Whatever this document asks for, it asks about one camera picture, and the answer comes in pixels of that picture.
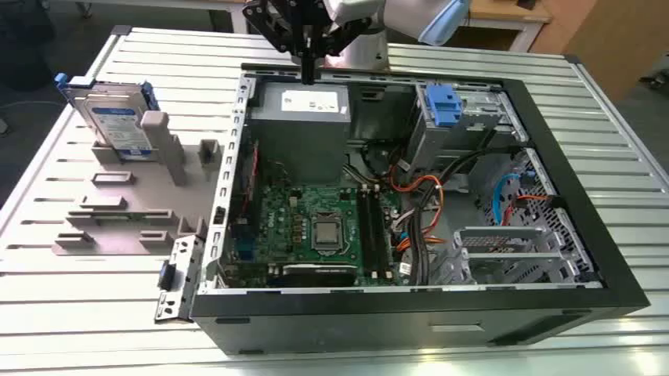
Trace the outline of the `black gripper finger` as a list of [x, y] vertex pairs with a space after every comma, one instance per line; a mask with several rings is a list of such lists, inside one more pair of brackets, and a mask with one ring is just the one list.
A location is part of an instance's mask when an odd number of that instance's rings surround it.
[[318, 59], [338, 56], [354, 39], [366, 31], [366, 19], [351, 20], [330, 31], [332, 23], [316, 23], [308, 33], [308, 84], [315, 83]]
[[304, 36], [304, 26], [271, 27], [265, 23], [265, 1], [245, 1], [243, 16], [260, 35], [267, 39], [277, 52], [288, 52], [296, 64], [300, 65], [300, 82], [308, 85], [308, 46]]

